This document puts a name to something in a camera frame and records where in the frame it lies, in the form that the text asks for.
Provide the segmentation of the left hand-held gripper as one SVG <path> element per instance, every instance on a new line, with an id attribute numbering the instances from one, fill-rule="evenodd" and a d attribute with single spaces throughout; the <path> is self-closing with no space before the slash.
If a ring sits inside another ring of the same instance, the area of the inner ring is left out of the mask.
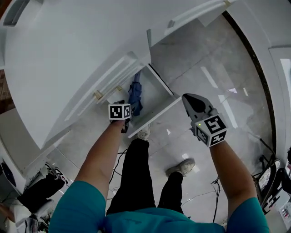
<path id="1" fill-rule="evenodd" d="M 121 133 L 127 133 L 129 122 L 131 119 L 131 105 L 125 103 L 124 100 L 114 102 L 113 104 L 108 105 L 108 116 L 110 123 L 124 120 L 124 125 L 121 130 Z"/>

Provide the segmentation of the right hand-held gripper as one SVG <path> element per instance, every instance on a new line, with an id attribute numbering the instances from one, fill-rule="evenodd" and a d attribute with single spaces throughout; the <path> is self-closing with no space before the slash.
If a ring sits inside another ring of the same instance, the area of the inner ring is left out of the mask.
<path id="1" fill-rule="evenodd" d="M 195 137 L 207 147 L 212 147 L 225 140 L 227 124 L 224 117 L 217 111 L 210 101 L 200 95 L 186 93 L 182 101 L 191 122 L 191 131 Z M 200 120 L 200 114 L 216 114 Z"/>

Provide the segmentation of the blue folding umbrella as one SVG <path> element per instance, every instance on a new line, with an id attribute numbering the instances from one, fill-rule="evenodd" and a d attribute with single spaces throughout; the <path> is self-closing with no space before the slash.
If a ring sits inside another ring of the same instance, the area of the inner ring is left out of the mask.
<path id="1" fill-rule="evenodd" d="M 140 74 L 141 71 L 135 74 L 134 80 L 128 90 L 128 103 L 131 106 L 131 115 L 133 117 L 139 116 L 141 110 L 143 109 L 143 105 L 141 103 L 142 85 L 140 84 Z"/>

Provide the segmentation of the person's right forearm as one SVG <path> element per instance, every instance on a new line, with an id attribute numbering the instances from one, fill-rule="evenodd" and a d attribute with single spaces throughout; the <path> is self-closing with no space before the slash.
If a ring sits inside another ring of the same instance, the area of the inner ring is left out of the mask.
<path id="1" fill-rule="evenodd" d="M 228 200 L 228 216 L 257 192 L 247 167 L 226 141 L 210 147 L 211 157 Z"/>

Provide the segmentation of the person's left forearm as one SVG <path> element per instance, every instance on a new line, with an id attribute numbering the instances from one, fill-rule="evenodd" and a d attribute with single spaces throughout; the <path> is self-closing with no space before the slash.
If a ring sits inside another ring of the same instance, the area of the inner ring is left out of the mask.
<path id="1" fill-rule="evenodd" d="M 122 139 L 124 120 L 112 122 L 89 150 L 76 181 L 87 182 L 107 198 L 109 181 Z"/>

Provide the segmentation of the white desk with drawers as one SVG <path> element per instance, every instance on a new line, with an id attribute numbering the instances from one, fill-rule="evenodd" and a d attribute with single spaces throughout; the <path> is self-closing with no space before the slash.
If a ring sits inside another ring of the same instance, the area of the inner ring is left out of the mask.
<path id="1" fill-rule="evenodd" d="M 150 47 L 189 21 L 236 0 L 30 0 L 6 31 L 4 71 L 39 148 L 105 99 L 116 68 L 151 61 Z"/>

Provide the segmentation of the person's white left shoe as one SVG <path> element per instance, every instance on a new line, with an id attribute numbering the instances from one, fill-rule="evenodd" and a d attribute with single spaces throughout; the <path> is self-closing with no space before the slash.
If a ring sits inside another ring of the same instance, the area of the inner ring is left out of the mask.
<path id="1" fill-rule="evenodd" d="M 143 129 L 141 129 L 136 134 L 136 138 L 141 139 L 143 141 L 148 141 L 148 138 L 150 136 L 150 133 L 151 133 L 151 128 L 150 128 L 150 124 L 149 124 L 146 127 L 144 127 Z"/>

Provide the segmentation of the person's white shoe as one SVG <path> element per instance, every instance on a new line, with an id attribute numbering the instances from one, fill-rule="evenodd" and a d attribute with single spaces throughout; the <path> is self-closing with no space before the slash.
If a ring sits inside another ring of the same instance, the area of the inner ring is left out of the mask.
<path id="1" fill-rule="evenodd" d="M 174 172 L 181 173 L 184 177 L 192 171 L 196 163 L 193 158 L 187 158 L 176 166 L 170 167 L 166 170 L 166 176 L 169 177 Z"/>
<path id="2" fill-rule="evenodd" d="M 150 128 L 150 124 L 149 124 L 146 127 L 144 127 L 143 129 L 141 129 L 136 134 L 136 138 L 141 139 L 143 141 L 148 141 L 148 138 L 150 136 L 150 133 L 151 133 L 151 128 Z"/>

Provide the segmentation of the person's white right shoe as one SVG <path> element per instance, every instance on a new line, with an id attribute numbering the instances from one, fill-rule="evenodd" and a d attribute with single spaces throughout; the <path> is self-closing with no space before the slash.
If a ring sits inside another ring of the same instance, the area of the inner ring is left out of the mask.
<path id="1" fill-rule="evenodd" d="M 176 166 L 170 167 L 166 170 L 166 176 L 169 177 L 174 172 L 181 173 L 184 177 L 192 171 L 196 163 L 193 158 L 187 158 Z"/>

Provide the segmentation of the person's black trousers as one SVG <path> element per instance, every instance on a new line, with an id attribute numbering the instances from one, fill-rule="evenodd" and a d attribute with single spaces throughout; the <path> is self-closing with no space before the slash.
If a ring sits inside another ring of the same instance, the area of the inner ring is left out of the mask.
<path id="1" fill-rule="evenodd" d="M 131 142 L 123 163 L 120 188 L 106 214 L 157 207 L 183 213 L 181 199 L 184 176 L 179 171 L 170 173 L 162 189 L 159 204 L 155 205 L 148 148 L 148 141 L 135 139 Z"/>

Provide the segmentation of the black white red sneaker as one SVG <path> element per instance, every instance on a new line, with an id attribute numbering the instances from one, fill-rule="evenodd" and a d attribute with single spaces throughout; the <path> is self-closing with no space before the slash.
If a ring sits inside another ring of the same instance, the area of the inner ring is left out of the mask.
<path id="1" fill-rule="evenodd" d="M 67 185 L 68 184 L 68 179 L 66 178 L 66 176 L 62 173 L 62 171 L 58 167 L 55 167 L 55 172 L 57 174 L 57 177 L 59 179 L 61 179 L 62 181 L 64 181 L 65 185 Z"/>
<path id="2" fill-rule="evenodd" d="M 56 172 L 55 172 L 54 168 L 48 162 L 45 163 L 45 167 L 46 167 L 46 169 L 48 171 L 48 174 L 51 174 L 53 176 L 56 175 Z"/>

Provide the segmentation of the person's teal shirt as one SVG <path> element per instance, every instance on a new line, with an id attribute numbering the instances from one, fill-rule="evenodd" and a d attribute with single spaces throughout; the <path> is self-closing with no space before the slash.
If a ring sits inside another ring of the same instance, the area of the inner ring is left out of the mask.
<path id="1" fill-rule="evenodd" d="M 49 233 L 269 233 L 257 198 L 244 201 L 231 215 L 227 226 L 198 223 L 184 214 L 145 208 L 105 215 L 106 202 L 94 186 L 74 182 L 58 202 Z"/>

